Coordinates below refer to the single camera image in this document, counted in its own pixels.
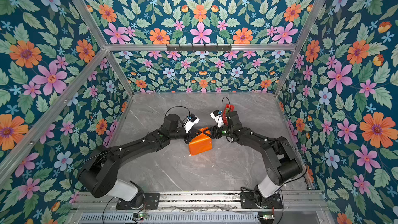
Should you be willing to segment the yellow orange wrapping paper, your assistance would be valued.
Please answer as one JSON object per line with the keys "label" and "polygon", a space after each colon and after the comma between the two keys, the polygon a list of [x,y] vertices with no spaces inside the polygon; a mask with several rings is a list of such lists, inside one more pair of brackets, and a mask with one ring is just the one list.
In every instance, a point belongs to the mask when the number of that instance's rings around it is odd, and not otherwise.
{"label": "yellow orange wrapping paper", "polygon": [[212,150],[212,138],[210,137],[209,128],[201,128],[200,134],[193,138],[188,146],[191,156]]}

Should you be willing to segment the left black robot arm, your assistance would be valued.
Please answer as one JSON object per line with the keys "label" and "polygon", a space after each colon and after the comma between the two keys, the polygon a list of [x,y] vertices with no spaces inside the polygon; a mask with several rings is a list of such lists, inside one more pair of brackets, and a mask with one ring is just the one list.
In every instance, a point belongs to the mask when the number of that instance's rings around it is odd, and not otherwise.
{"label": "left black robot arm", "polygon": [[111,196],[123,200],[134,209],[144,205],[144,191],[136,183],[118,179],[118,171],[126,163],[148,153],[157,152],[172,140],[189,143],[201,132],[194,128],[199,118],[190,114],[183,122],[176,114],[164,117],[160,128],[130,143],[96,148],[84,162],[77,179],[96,198]]}

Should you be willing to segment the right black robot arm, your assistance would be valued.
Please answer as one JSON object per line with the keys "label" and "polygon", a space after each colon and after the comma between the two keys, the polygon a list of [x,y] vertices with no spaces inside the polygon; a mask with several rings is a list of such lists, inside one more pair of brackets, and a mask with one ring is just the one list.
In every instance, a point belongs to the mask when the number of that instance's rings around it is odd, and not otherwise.
{"label": "right black robot arm", "polygon": [[225,137],[229,142],[250,147],[262,155],[266,177],[253,190],[242,187],[244,196],[259,208],[281,207],[281,188],[303,172],[294,147],[282,136],[269,138],[244,127],[236,111],[226,113],[227,124],[224,124],[220,111],[214,111],[210,116],[216,122],[209,128],[211,138]]}

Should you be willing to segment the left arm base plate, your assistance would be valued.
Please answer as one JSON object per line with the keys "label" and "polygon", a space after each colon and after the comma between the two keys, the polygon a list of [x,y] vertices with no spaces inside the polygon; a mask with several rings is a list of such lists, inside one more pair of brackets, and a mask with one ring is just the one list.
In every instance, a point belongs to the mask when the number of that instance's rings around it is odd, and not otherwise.
{"label": "left arm base plate", "polygon": [[159,193],[139,193],[130,201],[119,199],[116,205],[117,210],[156,210],[160,203]]}

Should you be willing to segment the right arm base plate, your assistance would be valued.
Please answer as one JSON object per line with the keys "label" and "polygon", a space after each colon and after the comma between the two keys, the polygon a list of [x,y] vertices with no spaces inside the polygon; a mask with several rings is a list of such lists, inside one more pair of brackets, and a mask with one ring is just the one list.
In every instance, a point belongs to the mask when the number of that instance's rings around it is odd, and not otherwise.
{"label": "right arm base plate", "polygon": [[249,189],[241,187],[240,203],[242,209],[283,209],[284,207],[284,203],[279,192],[270,197],[264,197],[257,188]]}

